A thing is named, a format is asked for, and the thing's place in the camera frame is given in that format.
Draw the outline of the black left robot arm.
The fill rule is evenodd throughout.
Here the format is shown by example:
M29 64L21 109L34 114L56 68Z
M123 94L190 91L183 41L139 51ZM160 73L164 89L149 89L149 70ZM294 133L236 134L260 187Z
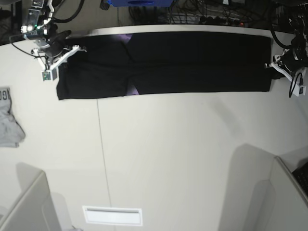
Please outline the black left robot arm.
M285 22L290 26L294 38L290 44L282 43L273 27L273 12L283 7L285 13ZM271 35L284 53L274 60L279 68L286 71L286 75L293 78L297 71L308 66L308 2L306 0L273 0L269 10L267 20Z

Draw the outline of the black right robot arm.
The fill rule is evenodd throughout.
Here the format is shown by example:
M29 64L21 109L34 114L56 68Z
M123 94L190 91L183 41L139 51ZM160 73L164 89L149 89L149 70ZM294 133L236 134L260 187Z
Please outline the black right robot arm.
M63 4L63 0L33 0L28 8L26 22L21 26L21 33L9 37L9 43L19 51L40 58L40 53L45 54L45 58L57 58L65 50L65 39L71 34L70 30L58 33L58 24L66 24L75 19L83 5L81 0L76 11L66 19L58 19L55 14ZM18 48L14 43L20 40L32 40L38 47L38 53L34 50L30 53Z

